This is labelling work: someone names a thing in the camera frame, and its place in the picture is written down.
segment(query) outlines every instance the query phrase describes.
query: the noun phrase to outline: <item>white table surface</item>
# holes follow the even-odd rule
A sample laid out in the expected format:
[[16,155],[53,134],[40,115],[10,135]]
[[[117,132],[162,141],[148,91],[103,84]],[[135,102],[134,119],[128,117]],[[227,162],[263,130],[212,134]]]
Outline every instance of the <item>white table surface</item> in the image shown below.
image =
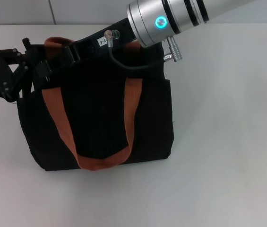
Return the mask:
[[[0,26],[0,49],[103,27]],[[211,24],[176,39],[184,60],[165,65],[168,160],[45,172],[16,104],[0,99],[0,227],[267,227],[267,24]]]

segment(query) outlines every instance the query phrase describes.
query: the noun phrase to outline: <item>blue indicator light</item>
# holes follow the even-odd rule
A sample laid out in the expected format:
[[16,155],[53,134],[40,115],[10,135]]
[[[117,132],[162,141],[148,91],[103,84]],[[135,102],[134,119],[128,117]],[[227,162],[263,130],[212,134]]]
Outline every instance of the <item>blue indicator light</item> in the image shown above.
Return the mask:
[[164,28],[167,26],[167,19],[163,16],[160,16],[156,19],[155,21],[155,25],[158,27],[158,28]]

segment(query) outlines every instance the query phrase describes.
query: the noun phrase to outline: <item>white wall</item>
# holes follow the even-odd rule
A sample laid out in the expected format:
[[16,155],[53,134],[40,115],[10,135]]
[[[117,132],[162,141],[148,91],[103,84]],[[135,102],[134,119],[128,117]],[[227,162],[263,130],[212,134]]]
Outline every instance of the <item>white wall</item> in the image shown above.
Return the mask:
[[[126,17],[133,0],[51,0],[57,24],[110,24]],[[53,24],[48,0],[0,0],[0,25]],[[257,0],[211,23],[267,23],[267,0]]]

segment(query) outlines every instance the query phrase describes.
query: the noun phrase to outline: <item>black fabric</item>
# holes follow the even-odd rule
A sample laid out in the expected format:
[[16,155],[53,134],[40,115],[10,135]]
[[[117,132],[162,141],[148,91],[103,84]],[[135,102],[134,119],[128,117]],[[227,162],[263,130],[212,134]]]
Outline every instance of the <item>black fabric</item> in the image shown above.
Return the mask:
[[[116,58],[124,64],[148,64],[162,58],[161,44],[142,49],[141,57]],[[173,143],[170,82],[164,78],[164,65],[137,75],[103,62],[94,72],[69,72],[61,86],[65,111],[79,155],[91,158],[109,157],[128,145],[124,126],[125,76],[143,78],[143,87],[135,115],[134,144],[129,159],[136,163],[165,159]],[[75,158],[63,143],[45,106],[41,91],[17,103],[21,126],[36,162],[43,169],[78,168]]]

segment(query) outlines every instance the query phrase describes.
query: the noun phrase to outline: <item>bag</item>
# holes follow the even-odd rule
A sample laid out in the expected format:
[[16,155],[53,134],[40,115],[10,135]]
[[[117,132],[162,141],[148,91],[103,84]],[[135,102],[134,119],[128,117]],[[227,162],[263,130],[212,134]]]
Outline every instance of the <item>bag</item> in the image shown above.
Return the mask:
[[[45,46],[62,46],[66,41],[70,42],[54,37]],[[147,49],[138,45],[136,53],[134,45],[130,54],[127,46],[115,57],[136,66],[164,56],[162,44]],[[84,70],[68,73],[65,78],[71,79],[60,87],[34,91],[17,102],[22,130],[41,168],[94,171],[168,158],[172,103],[163,64],[134,75],[103,56]]]

